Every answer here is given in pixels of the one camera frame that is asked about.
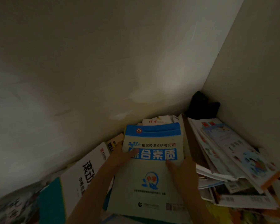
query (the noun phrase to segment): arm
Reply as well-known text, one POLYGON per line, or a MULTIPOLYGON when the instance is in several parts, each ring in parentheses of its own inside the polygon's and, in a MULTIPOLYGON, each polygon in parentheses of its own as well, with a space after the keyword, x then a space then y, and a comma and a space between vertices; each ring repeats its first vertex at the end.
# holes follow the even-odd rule
POLYGON ((200 197, 195 162, 187 157, 180 167, 175 166, 174 163, 168 160, 166 160, 166 165, 177 191, 183 198, 184 205, 192 221, 202 224, 217 223, 200 197))
POLYGON ((122 152, 122 143, 114 149, 110 157, 98 170, 82 198, 66 221, 66 224, 97 224, 108 188, 113 176, 121 165, 137 154, 138 149, 122 152))

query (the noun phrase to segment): person's right hand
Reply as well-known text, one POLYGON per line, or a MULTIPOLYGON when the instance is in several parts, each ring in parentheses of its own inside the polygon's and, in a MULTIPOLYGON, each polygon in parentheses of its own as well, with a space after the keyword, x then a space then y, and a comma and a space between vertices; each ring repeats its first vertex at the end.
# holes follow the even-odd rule
POLYGON ((180 167, 173 162, 166 160, 172 181, 183 199, 190 195, 199 194, 198 175, 196 173, 196 163, 190 157, 186 157, 180 167))

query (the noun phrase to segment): hand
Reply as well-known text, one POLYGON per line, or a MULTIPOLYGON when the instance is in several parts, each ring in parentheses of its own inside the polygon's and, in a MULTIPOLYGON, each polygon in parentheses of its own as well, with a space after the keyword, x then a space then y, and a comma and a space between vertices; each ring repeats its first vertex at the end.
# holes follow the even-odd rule
POLYGON ((173 162, 166 160, 172 181, 185 200, 189 195, 200 195, 198 191, 198 175, 196 173, 196 163, 190 157, 186 157, 180 167, 173 162))
POLYGON ((114 148, 107 161, 104 163, 108 168, 108 171, 115 175, 119 168, 125 164, 131 157, 135 156, 139 152, 139 149, 133 149, 124 153, 122 151, 122 142, 118 143, 114 148))

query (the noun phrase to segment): blue header band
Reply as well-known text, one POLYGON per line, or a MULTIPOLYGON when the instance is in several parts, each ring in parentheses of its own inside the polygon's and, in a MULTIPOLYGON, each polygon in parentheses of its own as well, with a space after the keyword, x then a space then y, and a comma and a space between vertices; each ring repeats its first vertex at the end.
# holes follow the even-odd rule
POLYGON ((135 137, 168 137, 181 135, 179 123, 157 126, 127 125, 125 135, 135 137))

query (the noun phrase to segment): forearm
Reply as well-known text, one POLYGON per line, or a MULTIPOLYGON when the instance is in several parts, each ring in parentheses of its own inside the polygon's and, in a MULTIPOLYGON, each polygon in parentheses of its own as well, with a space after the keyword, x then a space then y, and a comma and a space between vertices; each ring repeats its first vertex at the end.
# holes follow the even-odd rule
POLYGON ((108 166, 104 164, 87 187, 66 224, 97 224, 99 222, 101 209, 113 176, 108 166))
POLYGON ((198 190, 195 193, 185 196, 183 200, 194 224, 217 223, 215 218, 207 210, 205 202, 201 199, 198 190))

